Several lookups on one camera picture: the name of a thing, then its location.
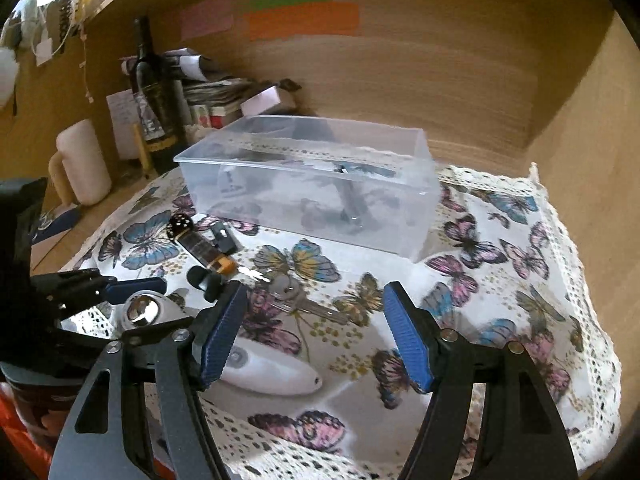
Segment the white handheld magnifier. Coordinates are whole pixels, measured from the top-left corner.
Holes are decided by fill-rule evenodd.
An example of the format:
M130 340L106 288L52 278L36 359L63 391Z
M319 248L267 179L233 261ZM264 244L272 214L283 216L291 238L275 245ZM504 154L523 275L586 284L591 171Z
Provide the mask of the white handheld magnifier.
M169 297L152 290L131 295L116 304L110 321L116 333L163 322L193 318L198 309L181 307L179 295ZM288 354L238 337L231 348L221 380L232 386L270 396L306 396L323 386L320 374L310 365Z

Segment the black round dice ball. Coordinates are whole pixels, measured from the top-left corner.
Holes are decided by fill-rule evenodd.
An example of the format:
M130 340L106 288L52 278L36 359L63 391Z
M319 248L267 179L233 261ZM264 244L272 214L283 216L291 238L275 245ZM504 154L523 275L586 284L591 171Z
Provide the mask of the black round dice ball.
M166 226L166 233L170 240L174 240L185 232L191 232L194 229L194 222L188 214L176 212L173 214Z

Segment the silver metal cylinder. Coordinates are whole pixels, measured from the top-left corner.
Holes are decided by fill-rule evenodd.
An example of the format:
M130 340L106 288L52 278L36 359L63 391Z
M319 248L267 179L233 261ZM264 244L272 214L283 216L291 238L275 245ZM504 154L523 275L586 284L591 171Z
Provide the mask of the silver metal cylinder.
M369 208L360 193L360 187L357 182L349 179L345 165L335 164L334 171L340 175L334 180L334 185L343 207L341 218L354 232L362 231L368 220Z

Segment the cream ceramic mug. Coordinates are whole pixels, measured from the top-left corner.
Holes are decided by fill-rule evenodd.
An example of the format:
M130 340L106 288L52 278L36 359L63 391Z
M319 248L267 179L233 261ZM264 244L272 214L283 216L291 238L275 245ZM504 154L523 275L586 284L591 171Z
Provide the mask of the cream ceramic mug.
M49 177L64 206L93 206L110 194L112 179L90 119L60 132L55 145Z

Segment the black small clip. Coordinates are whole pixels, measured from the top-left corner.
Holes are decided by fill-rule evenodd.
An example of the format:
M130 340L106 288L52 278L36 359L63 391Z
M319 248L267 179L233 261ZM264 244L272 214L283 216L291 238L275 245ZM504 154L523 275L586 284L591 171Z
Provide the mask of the black small clip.
M188 283L203 293L204 300L214 304L226 288L226 279L217 272L202 266L192 266L186 274Z

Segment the butterfly print lace cloth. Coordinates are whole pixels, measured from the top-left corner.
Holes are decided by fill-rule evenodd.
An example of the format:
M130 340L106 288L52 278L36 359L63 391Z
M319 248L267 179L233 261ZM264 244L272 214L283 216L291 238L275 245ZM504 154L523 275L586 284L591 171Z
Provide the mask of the butterfly print lace cloth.
M520 342L558 409L576 466L586 470L620 433L620 361L601 330L577 250L530 179L442 170L442 201L426 253L390 252L228 219L236 260L259 273L239 337L313 367L323 386L270 396L217 382L201 396L224 462L239 479L393 479L418 434L428 397L414 390L382 311L401 282L438 324L469 341ZM346 325L281 311L270 281L295 278Z

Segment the white paper note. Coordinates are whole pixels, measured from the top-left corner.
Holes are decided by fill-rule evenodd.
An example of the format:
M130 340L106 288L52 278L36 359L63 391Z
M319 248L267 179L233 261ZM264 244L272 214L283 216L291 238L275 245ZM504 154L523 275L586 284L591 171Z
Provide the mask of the white paper note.
M134 140L134 124L140 124L134 95L130 89L106 97L118 157L133 160L139 157Z

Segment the dark wine bottle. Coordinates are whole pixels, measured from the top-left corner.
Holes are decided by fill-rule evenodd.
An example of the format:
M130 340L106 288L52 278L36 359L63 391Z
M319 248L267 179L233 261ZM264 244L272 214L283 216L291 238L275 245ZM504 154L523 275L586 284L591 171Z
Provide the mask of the dark wine bottle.
M186 130L174 80L167 63L154 50L149 19L142 16L134 24L138 50L130 80L138 106L142 138L155 171L166 174L178 166L175 157L186 149Z

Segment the white fluffy pompom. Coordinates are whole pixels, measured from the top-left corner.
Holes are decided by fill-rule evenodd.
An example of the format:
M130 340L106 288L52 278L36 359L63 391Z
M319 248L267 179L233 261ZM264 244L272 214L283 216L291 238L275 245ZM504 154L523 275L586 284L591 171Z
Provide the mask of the white fluffy pompom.
M0 48L0 108L6 106L14 93L14 87L20 64L17 63L14 51Z

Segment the stack of books and magazines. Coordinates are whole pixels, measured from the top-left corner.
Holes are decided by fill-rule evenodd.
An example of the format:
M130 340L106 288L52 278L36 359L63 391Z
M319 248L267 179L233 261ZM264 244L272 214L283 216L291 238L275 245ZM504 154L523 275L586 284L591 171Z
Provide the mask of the stack of books and magazines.
M213 60L190 48L166 51L162 59L184 126L212 128L209 119L238 112L246 92L254 86L251 79L223 72Z

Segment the small white cardboard box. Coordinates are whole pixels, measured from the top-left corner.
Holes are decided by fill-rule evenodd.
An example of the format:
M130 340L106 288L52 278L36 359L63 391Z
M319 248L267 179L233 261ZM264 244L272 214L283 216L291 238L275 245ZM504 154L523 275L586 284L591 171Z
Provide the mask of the small white cardboard box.
M296 103L290 92L271 86L241 104L244 116L277 115L294 112Z

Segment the clear plastic storage box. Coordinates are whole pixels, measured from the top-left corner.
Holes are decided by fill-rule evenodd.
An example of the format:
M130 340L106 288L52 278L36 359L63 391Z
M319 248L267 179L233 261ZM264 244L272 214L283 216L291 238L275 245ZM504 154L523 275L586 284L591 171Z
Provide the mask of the clear plastic storage box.
M312 116L243 117L176 156L201 214L424 257L440 184L425 132ZM342 220L335 164L348 168L369 215L362 231Z

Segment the pink sticky note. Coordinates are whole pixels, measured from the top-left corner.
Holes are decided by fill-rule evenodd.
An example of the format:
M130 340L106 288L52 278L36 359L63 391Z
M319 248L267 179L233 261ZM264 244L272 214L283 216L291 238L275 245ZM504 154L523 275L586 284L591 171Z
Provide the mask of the pink sticky note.
M225 32L233 24L232 0L202 0L180 12L182 40Z

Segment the orange sticky note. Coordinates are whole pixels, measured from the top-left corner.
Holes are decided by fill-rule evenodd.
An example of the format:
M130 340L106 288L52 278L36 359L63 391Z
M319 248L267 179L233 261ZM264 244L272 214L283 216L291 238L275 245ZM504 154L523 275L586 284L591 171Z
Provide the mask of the orange sticky note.
M279 6L245 15L250 41L293 36L354 36L360 23L359 6L321 1Z

